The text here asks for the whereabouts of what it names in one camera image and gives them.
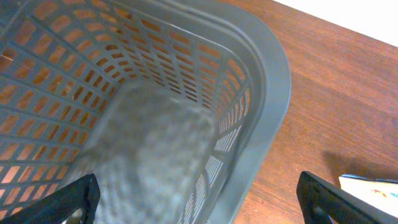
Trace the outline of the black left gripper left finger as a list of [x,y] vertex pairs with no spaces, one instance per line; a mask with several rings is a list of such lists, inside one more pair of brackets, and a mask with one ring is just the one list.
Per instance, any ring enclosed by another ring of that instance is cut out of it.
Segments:
[[100,200],[94,174],[85,175],[27,208],[1,220],[2,224],[62,223],[77,210],[80,223],[93,223]]

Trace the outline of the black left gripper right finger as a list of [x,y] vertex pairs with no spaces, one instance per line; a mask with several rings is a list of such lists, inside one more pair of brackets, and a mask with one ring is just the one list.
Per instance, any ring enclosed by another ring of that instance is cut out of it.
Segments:
[[301,172],[296,193],[306,224],[397,223],[392,215],[309,171]]

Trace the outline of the yellow snack bag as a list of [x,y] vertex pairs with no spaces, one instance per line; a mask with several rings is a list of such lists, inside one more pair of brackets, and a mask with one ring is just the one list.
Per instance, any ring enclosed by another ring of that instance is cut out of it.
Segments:
[[343,174],[338,179],[345,192],[397,218],[397,180],[352,174]]

